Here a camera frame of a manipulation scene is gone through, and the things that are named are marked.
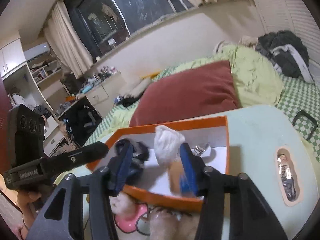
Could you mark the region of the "person's left hand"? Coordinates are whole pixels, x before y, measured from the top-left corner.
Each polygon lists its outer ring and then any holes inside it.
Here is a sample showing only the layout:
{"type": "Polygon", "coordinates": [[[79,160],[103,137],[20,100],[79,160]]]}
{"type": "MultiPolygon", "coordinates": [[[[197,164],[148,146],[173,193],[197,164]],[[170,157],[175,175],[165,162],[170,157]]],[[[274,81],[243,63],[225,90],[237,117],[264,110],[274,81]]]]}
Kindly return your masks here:
{"type": "Polygon", "coordinates": [[[20,239],[25,239],[31,228],[35,217],[31,211],[30,204],[41,198],[42,194],[39,192],[28,192],[24,190],[18,191],[17,204],[22,212],[23,225],[19,228],[20,239]]]}

